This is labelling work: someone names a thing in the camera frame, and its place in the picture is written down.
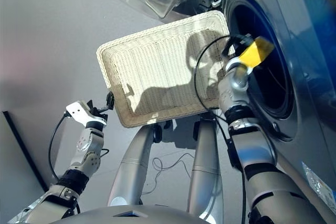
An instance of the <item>blue washing machine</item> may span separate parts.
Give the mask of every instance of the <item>blue washing machine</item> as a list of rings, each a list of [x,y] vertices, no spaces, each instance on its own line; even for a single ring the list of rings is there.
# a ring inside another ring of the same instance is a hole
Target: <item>blue washing machine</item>
[[[336,0],[223,0],[221,9],[231,33],[275,45],[249,94],[277,150],[336,190]]]

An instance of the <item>black wall edge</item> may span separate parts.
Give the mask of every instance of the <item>black wall edge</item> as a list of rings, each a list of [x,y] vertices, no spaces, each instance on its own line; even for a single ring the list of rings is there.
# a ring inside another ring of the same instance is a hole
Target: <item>black wall edge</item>
[[[36,176],[38,182],[40,183],[43,191],[44,192],[48,191],[48,186],[47,186],[46,182],[43,180],[43,178],[41,176],[41,173],[37,169],[32,157],[29,154],[29,151],[27,150],[24,142],[22,141],[22,138],[21,138],[19,132],[17,131],[16,126],[15,126],[12,118],[10,117],[9,112],[8,111],[3,111],[2,113],[5,116],[5,119],[8,123],[8,125],[9,125],[10,129],[12,130],[12,133],[15,136],[15,139],[16,139],[17,143],[19,144],[23,154],[25,155],[25,157],[28,161],[28,164],[30,165],[31,169],[33,170],[33,173],[35,174],[35,176]]]

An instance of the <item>label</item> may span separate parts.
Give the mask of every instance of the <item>label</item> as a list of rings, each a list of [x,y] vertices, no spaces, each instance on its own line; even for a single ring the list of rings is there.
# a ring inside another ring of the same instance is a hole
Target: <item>label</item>
[[[310,187],[336,215],[336,191],[323,182],[304,162],[302,162],[302,167]]]
[[[274,45],[260,36],[246,48],[239,56],[239,59],[245,66],[254,68],[262,63],[273,49]]]

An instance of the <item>white wicker basket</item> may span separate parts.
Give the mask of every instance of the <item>white wicker basket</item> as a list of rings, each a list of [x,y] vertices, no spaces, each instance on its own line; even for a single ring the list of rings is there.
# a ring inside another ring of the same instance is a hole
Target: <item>white wicker basket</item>
[[[196,61],[206,45],[228,34],[224,15],[211,11],[100,46],[99,65],[121,124],[135,127],[205,111],[194,90]],[[211,46],[199,66],[197,90],[208,107],[218,105],[224,43]]]

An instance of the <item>black cable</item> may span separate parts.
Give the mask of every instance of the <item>black cable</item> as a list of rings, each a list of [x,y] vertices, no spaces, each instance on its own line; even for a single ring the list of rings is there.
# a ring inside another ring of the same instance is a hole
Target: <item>black cable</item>
[[[206,111],[208,111],[209,113],[211,113],[212,115],[215,116],[215,120],[216,120],[216,122],[217,122],[217,124],[218,124],[218,127],[219,127],[219,129],[220,129],[220,131],[221,131],[221,133],[222,133],[222,135],[223,135],[223,138],[224,138],[224,140],[225,140],[226,143],[227,143],[227,138],[226,138],[225,133],[224,133],[224,130],[223,130],[222,126],[220,125],[220,123],[219,123],[219,121],[218,121],[217,118],[223,120],[224,122],[226,122],[226,120],[225,120],[224,118],[222,118],[221,116],[216,115],[216,114],[211,110],[211,109],[215,109],[215,108],[208,108],[208,107],[206,107],[205,104],[202,102],[201,97],[200,97],[200,95],[198,94],[198,91],[197,91],[196,74],[197,74],[198,66],[200,65],[201,59],[202,59],[202,57],[203,57],[205,51],[206,51],[211,45],[213,45],[214,43],[216,43],[216,42],[219,41],[220,39],[224,39],[224,38],[230,38],[230,39],[234,38],[234,39],[244,40],[245,37],[246,37],[246,36],[242,36],[242,35],[238,35],[238,36],[226,35],[226,36],[221,36],[221,37],[219,37],[219,38],[217,38],[217,39],[211,41],[211,42],[210,42],[210,43],[209,43],[209,44],[202,50],[202,52],[200,53],[200,55],[199,55],[200,57],[199,57],[198,60],[197,60],[196,67],[195,67],[195,70],[194,70],[194,88],[195,88],[196,96],[197,96],[197,98],[198,98],[200,104],[203,106],[203,108],[204,108]],[[242,220],[242,221],[241,221],[241,222],[242,222],[241,224],[245,224],[245,219],[246,219],[246,188],[245,188],[245,176],[244,176],[244,173],[243,173],[243,172],[242,172],[242,181],[241,181],[241,182],[242,182],[242,187],[243,187],[243,205],[242,205],[242,213],[241,213],[241,216],[242,216],[242,217],[241,217],[241,218],[242,218],[242,219],[241,219],[241,220]]]
[[[219,129],[220,129],[220,131],[221,131],[221,133],[222,133],[222,135],[223,135],[223,138],[224,138],[225,143],[227,143],[227,138],[226,138],[226,136],[225,136],[224,130],[223,130],[223,128],[222,128],[222,126],[221,126],[219,120],[218,120],[217,118],[215,118],[215,120],[216,120],[216,123],[217,123],[217,125],[218,125],[218,127],[219,127]]]
[[[202,57],[204,56],[204,53],[207,51],[207,49],[212,46],[214,43],[216,43],[217,41],[219,41],[220,39],[224,39],[224,38],[229,38],[231,37],[230,35],[226,35],[226,36],[221,36],[213,41],[210,42],[210,44],[208,44],[203,50],[202,52],[200,53],[200,57],[198,58],[197,60],[197,63],[196,63],[196,66],[195,66],[195,70],[194,70],[194,88],[195,88],[195,92],[196,92],[196,96],[197,96],[197,99],[199,100],[200,104],[202,105],[202,107],[208,111],[209,113],[211,113],[212,115],[214,115],[215,117],[217,118],[220,118],[221,120],[223,120],[224,122],[226,122],[226,120],[224,118],[222,118],[221,116],[219,115],[216,115],[211,109],[214,109],[214,108],[208,108],[207,106],[205,106],[205,104],[202,102],[201,100],[201,97],[198,93],[198,90],[197,90],[197,85],[196,85],[196,75],[197,75],[197,71],[198,71],[198,67],[200,65],[200,62],[201,62],[201,59]]]
[[[55,134],[59,128],[59,126],[61,125],[61,123],[63,122],[64,118],[66,118],[65,115],[62,116],[62,118],[59,120],[58,124],[56,125],[55,129],[54,129],[54,132],[52,133],[52,136],[51,136],[51,139],[50,139],[50,143],[49,143],[49,148],[48,148],[48,164],[49,164],[49,168],[54,176],[54,178],[56,180],[58,180],[58,176],[57,174],[55,173],[55,170],[53,168],[53,165],[51,164],[51,147],[52,147],[52,142],[54,141],[54,137],[55,137]]]
[[[104,154],[100,155],[101,158],[104,157],[106,154],[108,154],[108,153],[110,152],[109,149],[105,149],[105,148],[103,148],[103,149],[101,149],[101,150],[102,150],[102,151],[105,151]]]
[[[241,184],[243,186],[243,206],[242,206],[242,213],[241,213],[241,224],[245,224],[245,219],[246,219],[246,188],[245,188],[245,176],[244,173],[242,172],[242,181]]]
[[[191,155],[190,153],[184,153],[181,157],[179,157],[179,159],[178,159],[173,165],[171,165],[171,166],[167,166],[167,167],[163,167],[163,163],[162,163],[161,159],[159,159],[158,157],[153,158],[153,160],[152,160],[153,168],[154,168],[155,170],[158,171],[158,173],[156,174],[156,176],[155,176],[155,178],[154,178],[155,185],[154,185],[154,187],[153,187],[152,190],[147,191],[147,192],[144,192],[144,193],[142,193],[142,195],[146,195],[146,194],[150,194],[150,193],[152,193],[152,192],[156,189],[156,187],[157,187],[157,184],[158,184],[157,178],[159,177],[159,175],[160,175],[162,172],[164,172],[165,170],[169,170],[170,168],[173,168],[173,167],[174,167],[175,165],[177,165],[179,162],[181,162],[181,163],[183,164],[184,169],[185,169],[185,171],[186,171],[188,177],[191,178],[191,176],[190,176],[190,174],[189,174],[189,172],[188,172],[188,170],[187,170],[187,167],[186,167],[185,163],[181,160],[182,157],[184,157],[184,156],[186,156],[186,155],[189,155],[190,157],[195,158],[195,157],[194,157],[193,155]],[[158,161],[160,162],[160,166],[157,165],[157,164],[155,163],[155,160],[158,160]]]
[[[76,205],[76,210],[77,210],[77,214],[80,214],[80,208],[79,208],[78,203],[77,203],[77,205]]]

